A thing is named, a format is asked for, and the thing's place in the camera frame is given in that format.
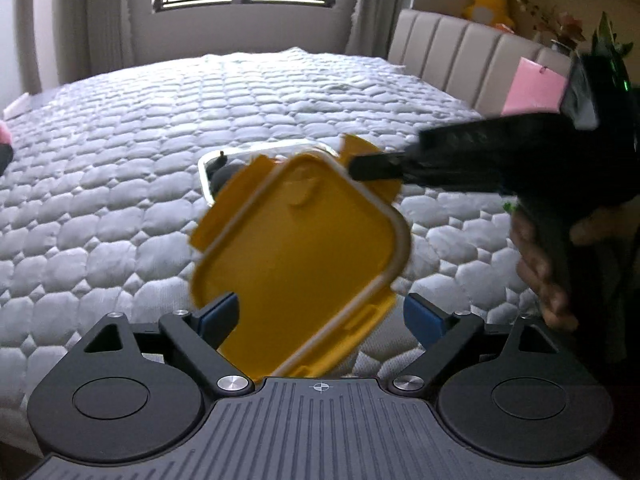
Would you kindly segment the person's hand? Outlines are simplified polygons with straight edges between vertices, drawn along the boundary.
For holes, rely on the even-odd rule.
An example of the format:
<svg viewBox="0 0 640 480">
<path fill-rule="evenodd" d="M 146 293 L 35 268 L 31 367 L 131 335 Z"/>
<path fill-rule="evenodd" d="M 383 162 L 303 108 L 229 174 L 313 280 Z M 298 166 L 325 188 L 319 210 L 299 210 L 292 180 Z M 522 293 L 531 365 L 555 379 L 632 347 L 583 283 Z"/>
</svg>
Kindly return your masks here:
<svg viewBox="0 0 640 480">
<path fill-rule="evenodd" d="M 639 229 L 639 197 L 620 208 L 599 210 L 575 224 L 570 239 L 588 245 L 607 238 L 632 240 Z M 552 330 L 576 330 L 578 319 L 568 310 L 567 293 L 552 281 L 552 259 L 535 242 L 535 227 L 521 209 L 511 214 L 510 237 L 521 259 L 516 266 L 520 279 L 537 295 L 544 322 Z"/>
</svg>

